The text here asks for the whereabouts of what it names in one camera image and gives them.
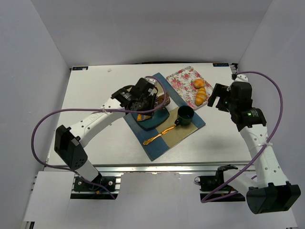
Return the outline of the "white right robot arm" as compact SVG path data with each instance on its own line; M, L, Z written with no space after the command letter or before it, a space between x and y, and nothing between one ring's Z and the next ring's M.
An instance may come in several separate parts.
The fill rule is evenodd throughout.
M219 167L215 174L217 187L212 192L231 186L245 197L254 214L288 211L300 197L301 190L289 182L276 159L264 114L252 106L252 86L247 82L233 82L230 86L217 83L208 99L209 107L217 97L216 108L230 113L247 145L256 180L244 174L248 166L241 170L233 165Z

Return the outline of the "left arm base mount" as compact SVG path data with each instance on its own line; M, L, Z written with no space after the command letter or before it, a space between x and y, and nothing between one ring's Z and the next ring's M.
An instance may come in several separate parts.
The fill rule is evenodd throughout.
M70 199L83 200L115 200L118 196L118 183L114 176L98 177L93 185L85 182L79 176L75 176L72 184Z

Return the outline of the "large orange striped croissant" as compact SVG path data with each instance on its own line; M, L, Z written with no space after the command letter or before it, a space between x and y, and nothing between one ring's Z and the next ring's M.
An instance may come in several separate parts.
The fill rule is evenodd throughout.
M136 117L136 120L138 122L142 122L142 121L145 121L145 120L148 120L148 119L151 119L151 118L152 118L152 115L138 114L137 117Z

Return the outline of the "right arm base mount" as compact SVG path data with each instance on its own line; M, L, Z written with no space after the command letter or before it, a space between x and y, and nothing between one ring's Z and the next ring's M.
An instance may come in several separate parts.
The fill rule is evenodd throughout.
M237 170L238 168L233 165L220 166L215 172L213 176L197 176L194 178L195 184L200 186L200 198L204 198L207 196L208 192L213 191L215 188L220 186L224 182L223 172L227 170ZM220 193L214 193L210 198L220 198L226 195L230 195L236 192L233 187L226 185L225 187L220 189ZM245 198L239 193L231 195L227 198L222 198L215 200L215 202L244 202Z

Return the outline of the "chocolate croissant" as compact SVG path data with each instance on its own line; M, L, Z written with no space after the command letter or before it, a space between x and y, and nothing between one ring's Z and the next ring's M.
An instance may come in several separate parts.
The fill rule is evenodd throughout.
M170 96L168 93L161 93L158 94L156 97L156 106L162 105L162 107L166 107L167 105L170 104Z

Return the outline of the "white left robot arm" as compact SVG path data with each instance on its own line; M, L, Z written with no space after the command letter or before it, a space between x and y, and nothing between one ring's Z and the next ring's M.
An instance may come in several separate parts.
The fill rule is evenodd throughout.
M140 78L136 85L125 86L114 92L101 107L69 127L60 125L55 132L54 151L69 169L84 179L104 185L102 175L89 161L84 150L87 144L103 129L124 117L127 111L147 111L155 107L156 80Z

